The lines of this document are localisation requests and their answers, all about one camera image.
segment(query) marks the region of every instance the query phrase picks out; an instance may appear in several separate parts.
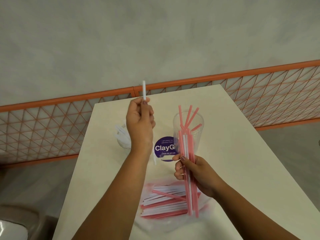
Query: forearm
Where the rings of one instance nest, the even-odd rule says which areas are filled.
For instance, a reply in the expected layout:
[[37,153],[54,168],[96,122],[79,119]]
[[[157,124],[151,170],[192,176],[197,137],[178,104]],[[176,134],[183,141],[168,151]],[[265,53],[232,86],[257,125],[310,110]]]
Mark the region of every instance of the forearm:
[[137,212],[149,156],[132,151],[106,193],[73,239],[128,239]]
[[217,202],[244,240],[299,240],[226,183],[216,190],[215,195]]

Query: white table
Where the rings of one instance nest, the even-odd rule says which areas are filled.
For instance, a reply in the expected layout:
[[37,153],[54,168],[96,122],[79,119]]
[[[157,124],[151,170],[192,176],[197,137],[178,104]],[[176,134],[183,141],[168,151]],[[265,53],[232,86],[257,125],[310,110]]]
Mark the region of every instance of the white table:
[[[198,155],[263,213],[301,239],[319,239],[320,213],[220,85],[151,95],[156,127],[173,135],[178,105],[199,107],[204,130]],[[130,99],[96,104],[53,239],[68,240],[100,200],[126,154],[114,125],[126,116]],[[147,180],[174,172],[174,162],[149,161]],[[217,204],[204,222],[150,238],[133,225],[130,239],[241,239]]]

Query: purple sticker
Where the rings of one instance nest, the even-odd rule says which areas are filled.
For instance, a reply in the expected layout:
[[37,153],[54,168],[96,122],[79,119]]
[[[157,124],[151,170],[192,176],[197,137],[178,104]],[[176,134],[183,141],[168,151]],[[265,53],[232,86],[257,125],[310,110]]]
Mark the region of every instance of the purple sticker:
[[154,153],[157,157],[173,156],[177,155],[177,151],[174,149],[174,138],[172,136],[166,136],[160,138],[154,146]]

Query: gray wall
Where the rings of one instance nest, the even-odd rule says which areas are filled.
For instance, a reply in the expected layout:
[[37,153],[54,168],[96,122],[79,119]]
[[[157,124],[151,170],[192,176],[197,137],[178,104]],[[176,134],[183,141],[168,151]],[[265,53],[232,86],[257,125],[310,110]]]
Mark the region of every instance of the gray wall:
[[0,105],[320,58],[320,0],[0,0]]

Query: clear plastic container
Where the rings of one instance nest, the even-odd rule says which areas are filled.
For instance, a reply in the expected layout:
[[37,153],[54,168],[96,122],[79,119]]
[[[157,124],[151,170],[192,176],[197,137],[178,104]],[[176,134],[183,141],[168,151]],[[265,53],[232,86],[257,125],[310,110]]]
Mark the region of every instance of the clear plastic container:
[[[185,125],[185,123],[186,123],[186,118],[188,116],[188,112],[189,112],[189,110],[183,110],[182,111],[183,125]],[[192,117],[193,113],[194,113],[194,110],[191,111],[189,119]],[[198,150],[198,146],[199,146],[199,142],[200,142],[200,139],[201,139],[202,130],[203,130],[203,127],[205,125],[205,121],[203,120],[202,115],[197,113],[195,115],[195,117],[193,118],[191,124],[188,126],[188,128],[190,130],[192,130],[193,128],[195,128],[199,124],[202,124],[202,125],[198,129],[196,129],[196,130],[191,132],[191,135],[193,136],[194,153],[196,153],[197,150]],[[181,127],[180,127],[180,116],[179,116],[179,113],[177,113],[173,118],[173,142],[174,142],[174,148],[178,152],[180,152],[179,143],[178,143],[179,142],[179,131],[180,130],[181,130]]]

